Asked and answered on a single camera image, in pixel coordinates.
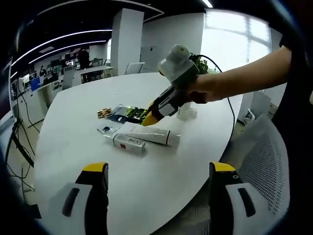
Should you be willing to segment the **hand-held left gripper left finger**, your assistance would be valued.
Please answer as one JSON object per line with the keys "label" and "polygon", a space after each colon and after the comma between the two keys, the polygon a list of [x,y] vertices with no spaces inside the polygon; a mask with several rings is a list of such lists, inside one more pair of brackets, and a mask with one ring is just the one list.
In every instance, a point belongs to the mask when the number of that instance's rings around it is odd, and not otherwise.
{"label": "hand-held left gripper left finger", "polygon": [[84,167],[48,201],[46,229],[51,235],[107,235],[108,164]]}

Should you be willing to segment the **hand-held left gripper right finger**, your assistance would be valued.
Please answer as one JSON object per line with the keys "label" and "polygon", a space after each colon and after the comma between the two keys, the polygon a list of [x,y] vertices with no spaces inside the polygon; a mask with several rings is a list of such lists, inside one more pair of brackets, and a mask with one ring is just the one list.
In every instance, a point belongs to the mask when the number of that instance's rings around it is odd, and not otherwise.
{"label": "hand-held left gripper right finger", "polygon": [[229,164],[209,164],[211,235],[265,235],[272,214],[267,200],[250,183],[244,183]]}

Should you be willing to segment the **person's right hand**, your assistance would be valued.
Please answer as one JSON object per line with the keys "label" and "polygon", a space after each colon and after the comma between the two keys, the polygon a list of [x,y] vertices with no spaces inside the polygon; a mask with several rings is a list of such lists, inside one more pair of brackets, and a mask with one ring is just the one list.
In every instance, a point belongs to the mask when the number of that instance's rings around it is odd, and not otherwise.
{"label": "person's right hand", "polygon": [[197,104],[205,104],[220,100],[217,93],[218,81],[215,74],[199,75],[194,82],[188,86],[190,100]]}

